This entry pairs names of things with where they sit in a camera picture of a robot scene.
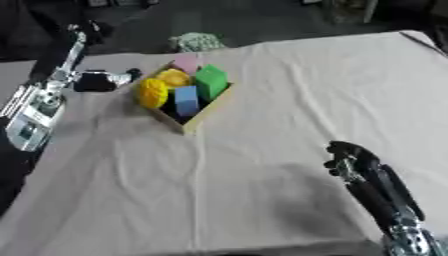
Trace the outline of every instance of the green cube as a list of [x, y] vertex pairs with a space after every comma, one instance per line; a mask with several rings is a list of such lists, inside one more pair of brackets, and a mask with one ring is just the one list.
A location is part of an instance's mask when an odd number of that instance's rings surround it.
[[196, 72], [199, 96], [211, 102], [227, 87], [227, 73], [213, 65], [207, 65]]

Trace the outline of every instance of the cloth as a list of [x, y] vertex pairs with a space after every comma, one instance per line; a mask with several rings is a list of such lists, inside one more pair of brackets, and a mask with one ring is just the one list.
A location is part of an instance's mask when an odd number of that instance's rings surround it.
[[226, 48], [213, 34], [187, 33], [170, 38], [171, 48], [179, 52], [206, 52]]
[[[96, 56], [83, 66], [150, 74], [175, 56]], [[53, 140], [0, 222], [0, 254], [294, 247], [295, 255], [367, 255], [379, 229], [322, 166], [335, 139], [392, 166], [426, 212], [426, 226], [448, 235], [446, 58], [399, 33], [198, 57], [228, 72], [236, 87], [192, 135], [150, 117], [130, 87], [68, 92]], [[0, 64], [1, 101], [30, 68]]]

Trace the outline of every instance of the pink cube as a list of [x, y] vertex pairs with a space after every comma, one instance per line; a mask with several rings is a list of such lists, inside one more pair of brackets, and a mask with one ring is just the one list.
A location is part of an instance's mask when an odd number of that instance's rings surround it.
[[194, 53], [178, 54], [173, 61], [173, 66], [182, 69], [185, 73], [194, 74], [199, 67], [199, 60]]

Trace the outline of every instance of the metal robotic hand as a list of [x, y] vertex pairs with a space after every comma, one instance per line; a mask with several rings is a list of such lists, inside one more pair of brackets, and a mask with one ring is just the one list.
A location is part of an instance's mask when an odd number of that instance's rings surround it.
[[355, 144], [332, 141], [327, 151], [333, 160], [325, 167], [344, 181], [375, 219], [384, 233], [386, 255], [448, 256], [448, 251], [422, 227], [423, 211], [391, 167]]
[[37, 60], [28, 81], [0, 109], [0, 216], [20, 193], [64, 113], [63, 89], [109, 92], [141, 76], [138, 69], [123, 74], [75, 70], [87, 47], [102, 41], [103, 32], [90, 20], [70, 25]]

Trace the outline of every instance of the blue cube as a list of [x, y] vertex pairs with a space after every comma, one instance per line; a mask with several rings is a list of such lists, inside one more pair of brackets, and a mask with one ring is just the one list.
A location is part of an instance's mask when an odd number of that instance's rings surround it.
[[194, 116], [199, 112], [196, 86], [183, 86], [174, 90], [176, 111], [180, 116]]

